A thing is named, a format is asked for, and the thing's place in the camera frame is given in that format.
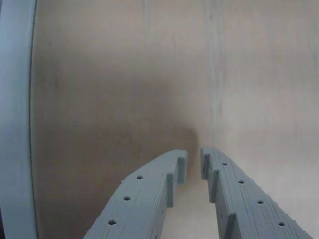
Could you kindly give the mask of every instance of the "gray frame edge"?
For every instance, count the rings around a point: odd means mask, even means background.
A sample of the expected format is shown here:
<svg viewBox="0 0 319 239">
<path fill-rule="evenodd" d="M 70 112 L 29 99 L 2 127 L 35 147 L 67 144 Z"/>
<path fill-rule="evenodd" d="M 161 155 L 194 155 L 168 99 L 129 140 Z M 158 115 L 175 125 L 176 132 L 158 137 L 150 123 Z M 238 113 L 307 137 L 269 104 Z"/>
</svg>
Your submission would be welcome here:
<svg viewBox="0 0 319 239">
<path fill-rule="evenodd" d="M 0 207 L 6 239 L 36 239 L 30 156 L 30 67 L 36 0 L 0 12 Z"/>
</svg>

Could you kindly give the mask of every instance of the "plywood surface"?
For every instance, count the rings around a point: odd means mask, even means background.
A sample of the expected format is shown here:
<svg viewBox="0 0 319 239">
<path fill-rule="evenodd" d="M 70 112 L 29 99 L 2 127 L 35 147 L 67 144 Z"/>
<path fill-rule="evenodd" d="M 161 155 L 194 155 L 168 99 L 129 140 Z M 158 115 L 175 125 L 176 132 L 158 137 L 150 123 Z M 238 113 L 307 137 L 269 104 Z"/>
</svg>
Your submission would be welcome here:
<svg viewBox="0 0 319 239">
<path fill-rule="evenodd" d="M 161 238 L 218 238 L 199 148 L 219 147 L 319 237 L 317 0 L 38 0 L 31 144 L 41 239 L 85 235 L 127 175 L 175 148 Z"/>
</svg>

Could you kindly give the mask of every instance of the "small hole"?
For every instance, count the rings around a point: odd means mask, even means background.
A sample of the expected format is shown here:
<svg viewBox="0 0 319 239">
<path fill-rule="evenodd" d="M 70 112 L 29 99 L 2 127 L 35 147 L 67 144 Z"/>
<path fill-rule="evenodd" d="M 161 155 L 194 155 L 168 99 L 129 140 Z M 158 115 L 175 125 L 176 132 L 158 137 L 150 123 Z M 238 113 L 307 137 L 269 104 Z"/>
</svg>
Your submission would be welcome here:
<svg viewBox="0 0 319 239">
<path fill-rule="evenodd" d="M 116 221 L 114 219 L 109 220 L 109 225 L 114 225 L 116 224 Z"/>
</svg>

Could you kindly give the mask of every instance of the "curved edge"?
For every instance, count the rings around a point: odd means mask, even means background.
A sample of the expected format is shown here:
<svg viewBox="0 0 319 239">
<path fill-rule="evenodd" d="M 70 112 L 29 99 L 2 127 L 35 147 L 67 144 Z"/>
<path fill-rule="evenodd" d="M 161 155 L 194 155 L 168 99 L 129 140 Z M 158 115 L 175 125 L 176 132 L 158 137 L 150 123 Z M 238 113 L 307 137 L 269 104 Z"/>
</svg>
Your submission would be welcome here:
<svg viewBox="0 0 319 239">
<path fill-rule="evenodd" d="M 6 239 L 37 238 L 30 160 L 30 65 L 36 0 L 0 12 L 0 207 Z"/>
</svg>

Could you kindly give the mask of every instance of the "gray 3d-printed part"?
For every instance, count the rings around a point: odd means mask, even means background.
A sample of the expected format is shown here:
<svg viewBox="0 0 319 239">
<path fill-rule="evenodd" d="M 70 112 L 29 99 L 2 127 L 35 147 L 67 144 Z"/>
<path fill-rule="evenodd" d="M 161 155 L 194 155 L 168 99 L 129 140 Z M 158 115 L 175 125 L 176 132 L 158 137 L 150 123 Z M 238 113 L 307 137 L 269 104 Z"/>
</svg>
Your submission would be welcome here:
<svg viewBox="0 0 319 239">
<path fill-rule="evenodd" d="M 224 153 L 201 149 L 201 177 L 215 203 L 220 239 L 311 239 Z"/>
<path fill-rule="evenodd" d="M 173 207 L 186 170 L 187 152 L 173 150 L 129 175 L 84 239 L 159 239 L 166 208 Z"/>
</svg>

